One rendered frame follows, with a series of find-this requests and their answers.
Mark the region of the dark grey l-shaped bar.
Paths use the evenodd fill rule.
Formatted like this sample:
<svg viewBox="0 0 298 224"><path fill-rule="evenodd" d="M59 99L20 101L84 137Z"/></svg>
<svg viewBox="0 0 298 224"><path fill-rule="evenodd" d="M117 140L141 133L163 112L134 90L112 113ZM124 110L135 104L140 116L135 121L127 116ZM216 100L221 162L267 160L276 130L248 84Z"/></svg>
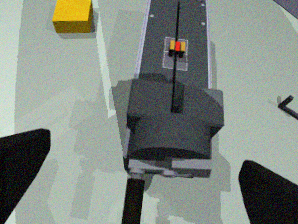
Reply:
<svg viewBox="0 0 298 224"><path fill-rule="evenodd" d="M293 101L293 100L294 100L294 96L290 95L289 97L286 97L286 100L282 101L282 103L279 104L278 107L281 108L282 111L285 111L285 112L289 113L289 115L293 116L294 119L298 120L298 113L294 112L293 109L291 109L289 107L286 107L286 105L291 103L291 101Z"/></svg>

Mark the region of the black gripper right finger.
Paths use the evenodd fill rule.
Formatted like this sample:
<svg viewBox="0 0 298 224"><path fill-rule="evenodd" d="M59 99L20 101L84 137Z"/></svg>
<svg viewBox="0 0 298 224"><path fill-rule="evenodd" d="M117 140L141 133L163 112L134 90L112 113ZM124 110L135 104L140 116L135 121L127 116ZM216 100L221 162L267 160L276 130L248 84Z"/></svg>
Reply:
<svg viewBox="0 0 298 224"><path fill-rule="evenodd" d="M298 224L298 185L254 161L238 173L250 224Z"/></svg>

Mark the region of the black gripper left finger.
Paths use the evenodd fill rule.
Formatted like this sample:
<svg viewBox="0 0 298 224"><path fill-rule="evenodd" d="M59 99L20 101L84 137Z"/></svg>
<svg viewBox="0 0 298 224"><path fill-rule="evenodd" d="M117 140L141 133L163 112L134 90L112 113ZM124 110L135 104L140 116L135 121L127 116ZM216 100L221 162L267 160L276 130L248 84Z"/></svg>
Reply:
<svg viewBox="0 0 298 224"><path fill-rule="evenodd" d="M0 224L5 224L28 186L39 175L49 149L49 129L0 137Z"/></svg>

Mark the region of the yellow block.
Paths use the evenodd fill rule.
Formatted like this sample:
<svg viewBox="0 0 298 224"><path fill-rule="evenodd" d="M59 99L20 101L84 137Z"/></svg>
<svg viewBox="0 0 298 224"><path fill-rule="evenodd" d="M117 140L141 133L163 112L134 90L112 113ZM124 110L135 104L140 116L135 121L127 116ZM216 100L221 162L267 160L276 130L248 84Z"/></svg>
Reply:
<svg viewBox="0 0 298 224"><path fill-rule="evenodd" d="M57 0L53 27L57 34L90 32L92 14L92 0Z"/></svg>

